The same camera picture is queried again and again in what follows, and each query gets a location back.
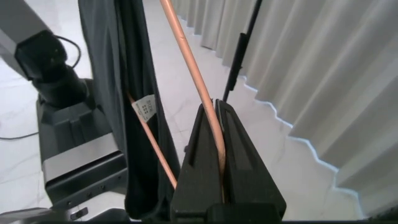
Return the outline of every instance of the white floor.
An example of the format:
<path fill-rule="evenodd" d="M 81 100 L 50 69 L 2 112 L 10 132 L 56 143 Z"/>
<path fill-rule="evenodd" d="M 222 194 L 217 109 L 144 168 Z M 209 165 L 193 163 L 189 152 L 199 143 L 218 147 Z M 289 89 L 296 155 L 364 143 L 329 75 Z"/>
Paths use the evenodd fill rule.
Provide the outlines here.
<path fill-rule="evenodd" d="M 28 0 L 57 35 L 83 47 L 76 72 L 90 77 L 91 69 L 80 29 L 76 0 Z M 144 0 L 152 56 L 167 121 L 180 160 L 200 104 L 187 66 L 180 54 L 157 0 Z M 221 98 L 229 68 L 211 50 L 200 47 L 200 36 L 185 28 L 187 39 L 212 98 Z M 76 50 L 65 43 L 68 63 Z M 37 131 L 36 91 L 0 62 L 0 136 L 21 136 Z M 285 220 L 355 220 L 362 217 L 358 199 L 333 187 L 335 172 L 314 158 L 307 144 L 287 138 L 290 127 L 275 118 L 269 105 L 254 101 L 254 92 L 240 78 L 228 103 L 239 115 L 265 165 L 287 202 Z M 40 168 L 37 136 L 0 141 L 0 213 L 32 207 L 49 207 Z M 100 203 L 107 204 L 104 198 Z"/>

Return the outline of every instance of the power cord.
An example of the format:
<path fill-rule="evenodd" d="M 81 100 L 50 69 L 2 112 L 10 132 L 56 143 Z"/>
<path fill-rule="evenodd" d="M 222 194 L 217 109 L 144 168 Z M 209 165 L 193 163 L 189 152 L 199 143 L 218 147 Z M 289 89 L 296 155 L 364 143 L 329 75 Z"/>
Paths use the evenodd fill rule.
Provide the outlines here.
<path fill-rule="evenodd" d="M 72 40 L 70 40 L 70 39 L 68 39 L 68 38 L 61 37 L 61 36 L 58 36 L 58 35 L 54 35 L 54 36 L 55 36 L 56 38 L 60 39 L 60 40 L 64 40 L 64 41 L 68 42 L 69 44 L 74 45 L 74 46 L 77 48 L 78 56 L 77 56 L 76 62 L 72 65 L 72 68 L 75 68 L 76 65 L 79 63 L 80 58 L 81 58 L 81 48 L 80 48 L 79 45 L 77 45 L 74 41 L 72 41 Z M 5 140 L 5 141 L 19 140 L 19 139 L 24 139 L 24 138 L 27 138 L 27 137 L 31 137 L 31 136 L 36 135 L 36 134 L 38 134 L 38 133 L 39 133 L 39 132 L 35 132 L 35 133 L 26 134 L 26 135 L 24 135 L 24 136 L 13 137 L 13 138 L 4 138 L 4 137 L 0 137 L 0 140 Z"/>

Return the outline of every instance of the black garment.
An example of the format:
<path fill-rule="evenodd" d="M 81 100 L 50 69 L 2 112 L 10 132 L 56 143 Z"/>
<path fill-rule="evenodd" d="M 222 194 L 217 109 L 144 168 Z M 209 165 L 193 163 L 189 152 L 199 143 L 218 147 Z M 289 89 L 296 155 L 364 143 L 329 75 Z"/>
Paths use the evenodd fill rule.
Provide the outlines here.
<path fill-rule="evenodd" d="M 169 219 L 173 188 L 125 94 L 154 94 L 157 113 L 148 125 L 174 175 L 180 165 L 156 84 L 142 1 L 79 0 L 96 101 L 128 166 L 125 209 L 131 218 Z"/>

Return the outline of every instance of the black pole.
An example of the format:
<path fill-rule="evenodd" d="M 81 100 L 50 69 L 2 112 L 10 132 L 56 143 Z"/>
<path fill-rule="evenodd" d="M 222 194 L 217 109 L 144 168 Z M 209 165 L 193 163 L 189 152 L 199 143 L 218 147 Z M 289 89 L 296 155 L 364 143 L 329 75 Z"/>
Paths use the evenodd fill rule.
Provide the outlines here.
<path fill-rule="evenodd" d="M 228 99 L 229 91 L 233 91 L 236 79 L 238 78 L 239 71 L 242 68 L 242 62 L 244 58 L 244 54 L 246 53 L 246 49 L 248 48 L 248 43 L 250 40 L 251 33 L 253 32 L 254 24 L 256 23 L 257 15 L 259 14 L 260 6 L 262 0 L 257 0 L 256 5 L 253 9 L 253 14 L 250 18 L 250 23 L 248 27 L 248 31 L 246 34 L 241 33 L 238 40 L 238 45 L 236 46 L 236 51 L 234 55 L 234 60 L 232 62 L 231 70 L 229 71 L 228 82 L 225 86 L 223 101 L 226 102 Z"/>

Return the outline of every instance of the curtain fold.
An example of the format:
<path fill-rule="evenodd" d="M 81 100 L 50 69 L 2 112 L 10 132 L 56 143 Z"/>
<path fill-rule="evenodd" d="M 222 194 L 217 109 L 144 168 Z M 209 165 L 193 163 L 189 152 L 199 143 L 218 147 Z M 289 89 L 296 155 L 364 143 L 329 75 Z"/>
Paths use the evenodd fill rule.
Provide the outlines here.
<path fill-rule="evenodd" d="M 173 0 L 231 66 L 255 0 Z M 241 75 L 339 168 L 367 215 L 398 205 L 398 1 L 263 1 Z"/>

